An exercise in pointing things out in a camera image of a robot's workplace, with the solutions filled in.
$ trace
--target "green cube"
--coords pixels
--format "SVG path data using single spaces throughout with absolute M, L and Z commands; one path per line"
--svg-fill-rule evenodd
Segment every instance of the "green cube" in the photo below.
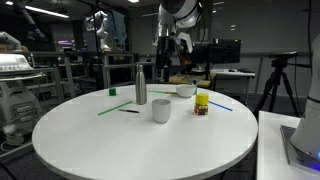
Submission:
M 117 95 L 116 88 L 110 88 L 109 89 L 109 96 L 116 96 L 116 95 Z

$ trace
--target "tripod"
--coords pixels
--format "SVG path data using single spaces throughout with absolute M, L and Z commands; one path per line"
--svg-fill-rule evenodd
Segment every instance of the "tripod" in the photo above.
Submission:
M 270 102 L 270 106 L 269 106 L 269 112 L 273 111 L 274 102 L 277 97 L 277 90 L 278 90 L 278 86 L 280 85 L 281 77 L 283 78 L 283 83 L 286 87 L 287 94 L 290 97 L 290 101 L 291 101 L 294 113 L 297 117 L 299 117 L 299 113 L 298 113 L 296 104 L 294 102 L 293 96 L 292 96 L 293 93 L 292 93 L 292 89 L 291 89 L 287 74 L 285 72 L 283 72 L 283 69 L 285 67 L 287 67 L 287 65 L 288 65 L 288 59 L 289 58 L 286 58 L 286 57 L 279 57 L 278 59 L 275 59 L 272 61 L 272 67 L 275 67 L 276 69 L 271 74 L 271 77 L 267 80 L 263 95 L 262 95 L 256 109 L 254 110 L 254 115 L 256 117 L 258 116 L 259 111 L 263 108 L 271 89 L 272 89 L 272 96 L 271 96 L 271 102 Z

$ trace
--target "black marker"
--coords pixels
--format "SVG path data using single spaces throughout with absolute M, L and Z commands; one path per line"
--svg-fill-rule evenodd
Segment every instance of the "black marker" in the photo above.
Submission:
M 118 110 L 123 112 L 139 113 L 139 111 L 133 111 L 133 110 L 127 110 L 127 109 L 118 109 Z

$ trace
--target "round white table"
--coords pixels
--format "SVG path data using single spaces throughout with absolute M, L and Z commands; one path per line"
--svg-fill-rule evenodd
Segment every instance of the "round white table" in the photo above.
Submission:
M 174 85 L 148 85 L 148 91 L 175 91 Z M 203 179 L 244 158 L 257 138 L 251 111 L 225 95 L 198 88 L 210 101 L 209 115 L 193 113 L 195 96 L 148 92 L 146 105 L 135 104 L 135 87 L 93 92 L 51 110 L 36 125 L 32 141 L 40 160 L 69 179 Z M 169 99 L 167 123 L 152 120 L 151 102 Z M 100 112 L 133 101 L 122 109 Z

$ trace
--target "camera on tripod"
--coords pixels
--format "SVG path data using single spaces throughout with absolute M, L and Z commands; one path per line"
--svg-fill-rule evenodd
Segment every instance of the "camera on tripod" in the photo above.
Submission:
M 278 54 L 270 54 L 269 58 L 276 58 L 272 61 L 272 67 L 280 67 L 285 68 L 288 65 L 288 60 L 290 58 L 294 58 L 298 56 L 298 52 L 286 52 L 286 53 L 278 53 Z
M 287 74 L 283 72 L 283 69 L 288 65 L 288 60 L 290 58 L 295 58 L 297 56 L 298 56 L 298 52 L 296 51 L 269 55 L 269 58 L 276 58 L 275 60 L 272 61 L 272 65 L 271 65 L 272 67 L 275 67 L 275 70 L 271 74 L 270 78 L 267 80 L 264 91 L 263 91 L 263 95 L 254 111 L 254 114 L 256 115 L 256 117 L 258 116 L 259 111 L 263 108 L 271 90 L 272 90 L 272 96 L 271 96 L 271 102 L 269 106 L 269 112 L 273 112 L 274 103 L 277 97 L 277 90 L 278 90 L 278 86 L 280 86 L 281 78 L 283 79 L 283 83 L 286 87 L 287 94 L 290 97 L 290 101 L 291 101 L 293 110 L 295 112 L 295 115 L 297 117 L 299 116 L 296 104 L 292 96 L 293 92 L 292 92 Z
M 298 56 L 298 52 L 293 51 L 293 52 L 286 52 L 286 53 L 270 54 L 269 58 L 290 59 L 297 56 Z

